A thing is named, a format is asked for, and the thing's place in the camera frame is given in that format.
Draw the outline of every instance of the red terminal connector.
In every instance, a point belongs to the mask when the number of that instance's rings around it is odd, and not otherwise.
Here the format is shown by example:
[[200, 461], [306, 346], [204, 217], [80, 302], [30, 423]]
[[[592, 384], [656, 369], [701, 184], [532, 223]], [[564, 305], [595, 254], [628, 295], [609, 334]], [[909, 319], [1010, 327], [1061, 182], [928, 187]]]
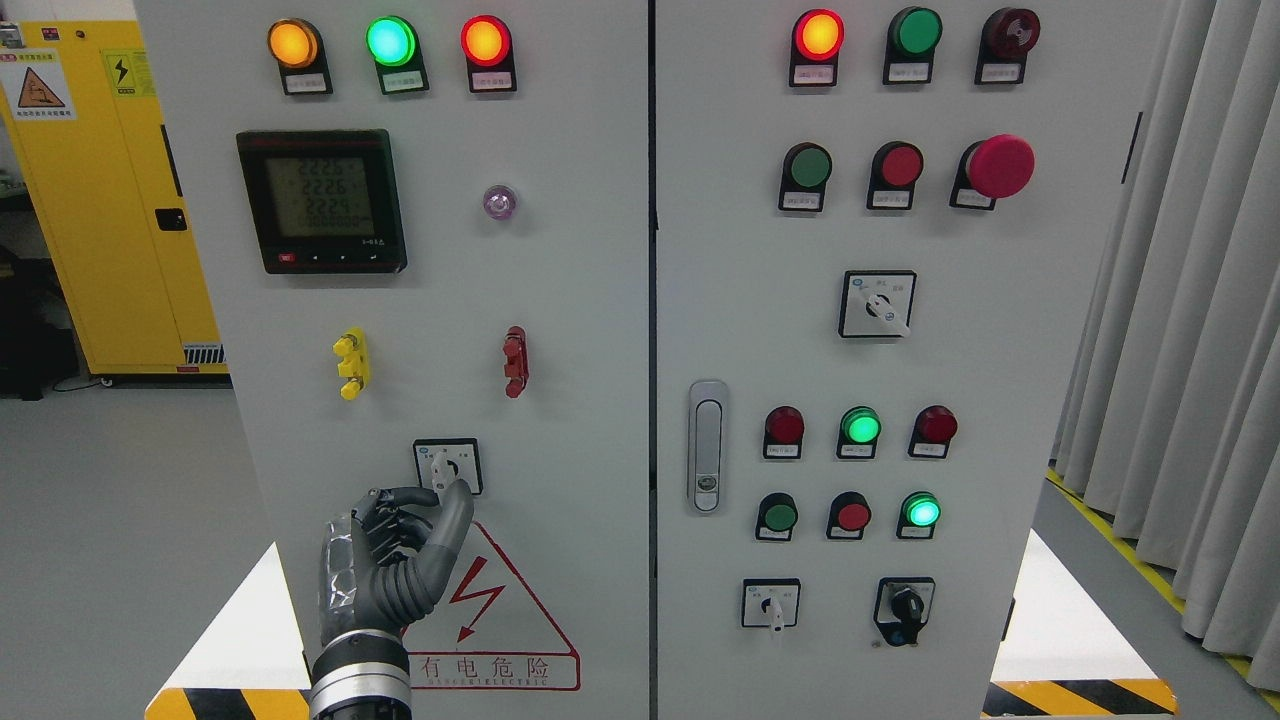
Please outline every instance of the red terminal connector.
[[525, 392], [529, 384], [529, 342], [525, 338], [525, 328], [512, 325], [507, 331], [507, 341], [502, 343], [502, 352], [507, 356], [507, 364], [502, 372], [509, 379], [507, 383], [507, 397], [516, 398]]

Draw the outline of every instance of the yellow terminal connector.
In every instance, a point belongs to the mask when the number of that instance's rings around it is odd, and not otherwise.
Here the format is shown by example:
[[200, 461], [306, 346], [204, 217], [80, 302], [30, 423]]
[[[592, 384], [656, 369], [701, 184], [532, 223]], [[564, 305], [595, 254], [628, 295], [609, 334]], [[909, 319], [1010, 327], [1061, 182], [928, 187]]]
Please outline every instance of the yellow terminal connector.
[[360, 328], [348, 329], [333, 343], [333, 354], [342, 357], [338, 377], [347, 378], [338, 395], [343, 400], [356, 400], [369, 384], [369, 345], [365, 342], [365, 332]]

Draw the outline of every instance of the lightning bolt symbol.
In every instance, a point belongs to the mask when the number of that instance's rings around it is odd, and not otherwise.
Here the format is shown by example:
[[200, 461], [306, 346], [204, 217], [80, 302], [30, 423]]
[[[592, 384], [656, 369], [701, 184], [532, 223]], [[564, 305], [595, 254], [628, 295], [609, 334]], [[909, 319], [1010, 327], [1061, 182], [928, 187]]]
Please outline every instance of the lightning bolt symbol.
[[462, 642], [470, 638], [472, 634], [475, 634], [475, 630], [472, 630], [475, 624], [480, 621], [480, 618], [489, 610], [489, 606], [493, 605], [493, 601], [498, 600], [498, 596], [502, 594], [502, 591], [507, 589], [507, 585], [498, 585], [495, 588], [488, 588], [472, 593], [466, 592], [467, 587], [471, 585], [471, 580], [476, 579], [476, 575], [480, 574], [480, 570], [484, 569], [486, 562], [489, 562], [486, 557], [477, 555], [476, 559], [471, 562], [471, 568], [467, 569], [467, 574], [462, 577], [462, 582], [458, 583], [458, 589], [453, 591], [453, 597], [449, 598], [449, 605], [453, 605], [454, 602], [462, 602], [465, 600], [489, 596], [489, 600], [486, 600], [484, 605], [480, 606], [480, 611], [476, 612], [476, 616], [472, 618], [470, 623], [458, 629], [458, 642]]

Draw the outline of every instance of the ventilation grille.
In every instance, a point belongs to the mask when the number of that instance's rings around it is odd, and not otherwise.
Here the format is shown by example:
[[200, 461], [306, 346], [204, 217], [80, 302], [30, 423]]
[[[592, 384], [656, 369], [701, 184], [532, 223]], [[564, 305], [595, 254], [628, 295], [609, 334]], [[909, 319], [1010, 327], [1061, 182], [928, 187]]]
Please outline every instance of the ventilation grille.
[[188, 342], [182, 346], [188, 365], [215, 365], [227, 363], [227, 351], [220, 342]]

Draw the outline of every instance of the electrical hazard label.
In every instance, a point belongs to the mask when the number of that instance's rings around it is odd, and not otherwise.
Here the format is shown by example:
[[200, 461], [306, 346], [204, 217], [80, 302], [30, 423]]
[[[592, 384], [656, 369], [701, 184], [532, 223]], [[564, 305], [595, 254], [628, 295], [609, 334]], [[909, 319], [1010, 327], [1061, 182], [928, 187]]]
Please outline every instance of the electrical hazard label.
[[102, 65], [106, 67], [106, 79], [116, 97], [155, 97], [156, 85], [151, 78], [151, 63], [147, 51], [137, 47], [128, 50], [102, 50]]
[[480, 523], [453, 575], [452, 591], [404, 637], [415, 691], [581, 688], [573, 643]]
[[0, 49], [0, 86], [15, 120], [74, 120], [76, 106], [55, 50]]

